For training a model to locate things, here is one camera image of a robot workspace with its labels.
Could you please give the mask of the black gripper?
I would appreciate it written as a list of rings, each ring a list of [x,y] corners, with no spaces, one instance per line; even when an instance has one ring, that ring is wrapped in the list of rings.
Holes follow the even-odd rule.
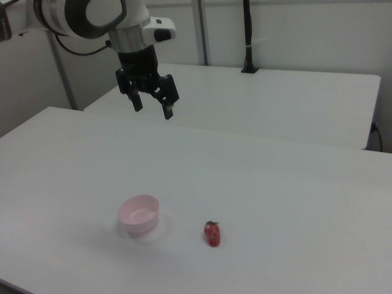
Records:
[[[118,53],[121,69],[116,71],[119,91],[132,102],[134,110],[143,108],[139,91],[151,94],[162,106],[164,117],[173,116],[179,94],[172,75],[161,77],[154,45],[133,53]]]

